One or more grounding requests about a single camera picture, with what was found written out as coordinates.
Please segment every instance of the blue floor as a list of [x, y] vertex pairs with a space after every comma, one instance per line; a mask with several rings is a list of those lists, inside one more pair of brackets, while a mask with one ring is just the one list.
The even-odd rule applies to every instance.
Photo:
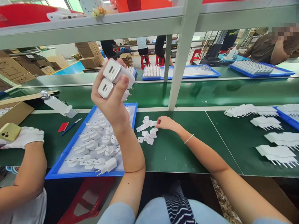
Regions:
[[54, 73], [53, 75], [78, 74], [78, 73], [82, 73], [83, 69], [84, 66], [82, 65], [81, 61], [79, 61], [76, 62], [75, 64], [68, 66], [67, 68], [62, 69], [59, 72]]

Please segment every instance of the white power adapter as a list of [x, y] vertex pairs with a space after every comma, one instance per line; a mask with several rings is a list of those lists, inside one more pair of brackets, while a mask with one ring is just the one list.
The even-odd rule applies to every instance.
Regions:
[[[105, 99], [107, 99], [110, 96], [110, 93], [113, 91], [115, 84], [110, 82], [108, 79], [103, 78], [99, 88], [97, 89], [97, 92]], [[124, 92], [124, 95], [122, 97], [122, 101], [126, 101], [127, 97], [130, 96], [129, 90], [126, 90]]]
[[115, 60], [109, 60], [104, 71], [103, 75], [111, 82], [117, 83], [119, 77], [124, 74], [129, 78], [129, 84], [127, 89], [131, 89], [132, 85], [135, 83], [135, 77], [125, 69], [121, 64]]

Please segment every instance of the white shelf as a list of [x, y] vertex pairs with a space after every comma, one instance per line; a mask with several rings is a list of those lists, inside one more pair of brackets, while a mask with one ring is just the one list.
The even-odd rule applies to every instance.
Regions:
[[[294, 4], [297, 0], [203, 4], [195, 32], [296, 22], [298, 5], [286, 6]], [[179, 6], [1, 28], [0, 49], [177, 34], [182, 16], [183, 6]]]

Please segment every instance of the striped cloth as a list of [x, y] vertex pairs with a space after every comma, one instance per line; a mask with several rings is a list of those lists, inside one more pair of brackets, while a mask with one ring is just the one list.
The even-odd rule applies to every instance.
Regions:
[[176, 181], [170, 190], [171, 196], [163, 196], [171, 224], [196, 224], [189, 201], [185, 198], [180, 182]]

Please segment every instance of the shelf post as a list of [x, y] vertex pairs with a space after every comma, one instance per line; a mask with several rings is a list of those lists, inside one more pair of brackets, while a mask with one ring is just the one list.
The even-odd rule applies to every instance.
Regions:
[[171, 50], [171, 40], [172, 34], [166, 37], [166, 55], [165, 55], [165, 67], [164, 67], [164, 82], [168, 81], [168, 71], [169, 71], [169, 60], [170, 60], [170, 50]]
[[174, 111], [178, 99], [192, 38], [197, 24], [202, 0], [188, 0], [184, 3], [183, 17], [179, 33], [178, 49], [170, 88], [168, 110]]

